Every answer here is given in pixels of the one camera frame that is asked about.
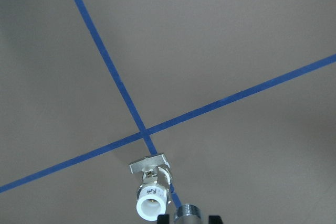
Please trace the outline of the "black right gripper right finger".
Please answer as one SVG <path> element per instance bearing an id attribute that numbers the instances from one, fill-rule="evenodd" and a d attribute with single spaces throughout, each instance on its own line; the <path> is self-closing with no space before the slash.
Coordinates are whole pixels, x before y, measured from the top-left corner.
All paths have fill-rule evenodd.
<path id="1" fill-rule="evenodd" d="M 223 220 L 219 215 L 209 215 L 208 224 L 223 224 Z"/>

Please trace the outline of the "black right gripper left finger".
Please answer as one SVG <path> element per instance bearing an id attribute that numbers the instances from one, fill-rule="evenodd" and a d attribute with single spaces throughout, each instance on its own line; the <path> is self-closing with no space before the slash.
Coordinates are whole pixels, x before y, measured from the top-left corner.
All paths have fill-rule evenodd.
<path id="1" fill-rule="evenodd" d="M 169 224 L 170 215 L 169 214 L 158 215 L 156 223 L 157 224 Z"/>

